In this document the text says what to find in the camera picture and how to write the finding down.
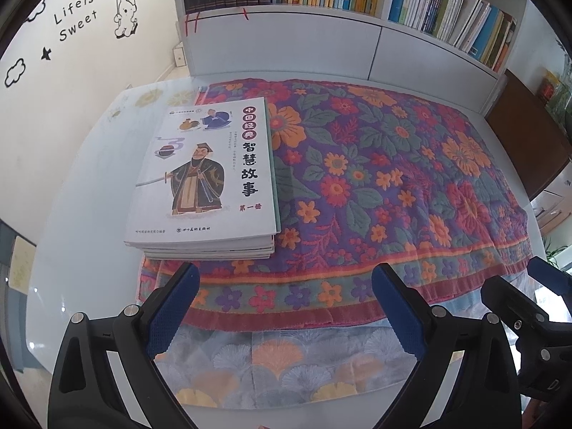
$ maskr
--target floral blanket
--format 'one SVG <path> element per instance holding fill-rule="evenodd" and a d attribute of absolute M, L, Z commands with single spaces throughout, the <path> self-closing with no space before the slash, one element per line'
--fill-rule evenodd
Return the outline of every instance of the floral blanket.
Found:
<path fill-rule="evenodd" d="M 384 317 L 370 279 L 380 262 L 429 303 L 476 294 L 488 277 L 525 269 L 526 212 L 458 110 L 304 80 L 214 84 L 197 102 L 255 97 L 267 100 L 282 232 L 268 260 L 197 262 L 201 289 L 187 324 L 365 324 Z M 178 266 L 145 260 L 139 300 Z"/>

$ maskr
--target shelf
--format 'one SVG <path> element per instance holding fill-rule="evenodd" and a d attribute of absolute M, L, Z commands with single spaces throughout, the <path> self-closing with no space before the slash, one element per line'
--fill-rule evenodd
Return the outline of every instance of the shelf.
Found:
<path fill-rule="evenodd" d="M 211 19 L 211 18 L 219 18 L 222 16 L 230 16 L 236 15 L 239 17 L 244 18 L 244 11 L 247 14 L 253 13 L 288 13 L 288 14 L 310 14 L 310 15 L 320 15 L 320 16 L 327 16 L 329 18 L 341 18 L 353 21 L 359 21 L 365 24 L 371 24 L 381 28 L 387 28 L 394 31 L 401 32 L 403 34 L 407 34 L 413 36 L 417 39 L 427 41 L 443 50 L 452 53 L 459 58 L 473 64 L 474 66 L 478 67 L 480 70 L 489 74 L 491 77 L 498 79 L 499 74 L 495 73 L 492 69 L 488 68 L 484 64 L 480 63 L 476 59 L 470 57 L 463 51 L 455 48 L 453 45 L 449 45 L 445 41 L 438 40 L 437 38 L 425 34 L 421 31 L 413 29 L 411 27 L 407 27 L 406 25 L 397 24 L 391 21 L 382 20 L 376 18 L 374 16 L 370 16 L 363 13 L 356 13 L 354 11 L 348 11 L 346 9 L 337 9 L 337 8 L 323 8 L 322 6 L 307 6 L 307 5 L 289 5 L 289 4 L 272 4 L 272 5 L 259 5 L 259 6 L 245 6 L 244 10 L 242 7 L 237 8 L 220 8 L 220 9 L 211 9 L 209 11 L 201 11 L 200 13 L 195 13 L 191 15 L 187 15 L 185 19 L 182 21 L 182 30 L 181 32 L 185 33 L 185 20 L 188 18 L 188 30 L 194 30 L 194 22 L 198 17 L 198 20 L 204 19 Z"/>

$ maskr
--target screw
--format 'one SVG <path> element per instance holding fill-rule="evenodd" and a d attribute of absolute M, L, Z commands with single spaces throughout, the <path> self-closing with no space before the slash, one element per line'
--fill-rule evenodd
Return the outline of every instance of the screw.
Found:
<path fill-rule="evenodd" d="M 444 309 L 442 306 L 433 306 L 433 308 L 431 308 L 431 313 L 433 313 L 433 316 L 435 317 L 445 317 L 447 316 L 447 310 Z"/>
<path fill-rule="evenodd" d="M 489 313 L 487 315 L 487 321 L 490 322 L 491 324 L 498 324 L 499 323 L 499 317 L 494 313 Z"/>
<path fill-rule="evenodd" d="M 139 312 L 139 306 L 137 305 L 129 305 L 125 306 L 123 313 L 125 316 L 135 316 Z"/>
<path fill-rule="evenodd" d="M 71 322 L 73 322 L 74 324 L 78 324 L 79 322 L 84 320 L 84 314 L 83 313 L 75 313 L 72 317 L 71 317 Z"/>

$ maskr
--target cartoon figure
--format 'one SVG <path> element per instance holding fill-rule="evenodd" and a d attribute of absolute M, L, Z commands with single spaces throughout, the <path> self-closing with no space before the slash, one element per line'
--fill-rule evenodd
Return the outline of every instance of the cartoon figure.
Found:
<path fill-rule="evenodd" d="M 113 18 L 117 22 L 118 27 L 115 29 L 115 37 L 121 39 L 135 34 L 137 30 L 137 18 L 134 16 L 137 6 L 129 0 L 120 0 L 118 12 Z"/>
<path fill-rule="evenodd" d="M 206 118 L 202 119 L 202 123 L 207 126 L 207 130 L 220 129 L 231 123 L 231 116 L 226 111 L 209 110 L 208 114 Z"/>
<path fill-rule="evenodd" d="M 189 130 L 189 129 L 194 129 L 197 126 L 198 126 L 198 120 L 191 121 L 191 119 L 188 118 L 183 121 L 183 123 L 179 126 L 179 129 Z"/>
<path fill-rule="evenodd" d="M 198 143 L 191 161 L 165 176 L 171 179 L 173 215 L 222 208 L 224 169 L 220 163 L 207 158 L 212 151 L 208 144 Z"/>

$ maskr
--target cloud decal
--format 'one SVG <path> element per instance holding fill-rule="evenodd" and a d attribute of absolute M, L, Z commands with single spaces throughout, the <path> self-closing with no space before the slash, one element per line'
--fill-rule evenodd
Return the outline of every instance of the cloud decal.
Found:
<path fill-rule="evenodd" d="M 32 22 L 36 18 L 36 16 L 44 12 L 44 9 L 46 9 L 46 0 L 42 0 L 38 3 L 38 5 L 34 8 L 34 11 L 32 11 L 32 13 L 26 19 L 26 21 Z"/>
<path fill-rule="evenodd" d="M 22 74 L 26 70 L 26 65 L 24 64 L 24 59 L 20 58 L 16 61 L 16 64 L 13 65 L 8 72 L 6 73 L 6 78 L 4 80 L 4 85 L 6 88 L 10 87 L 12 84 L 15 84 L 20 80 Z"/>

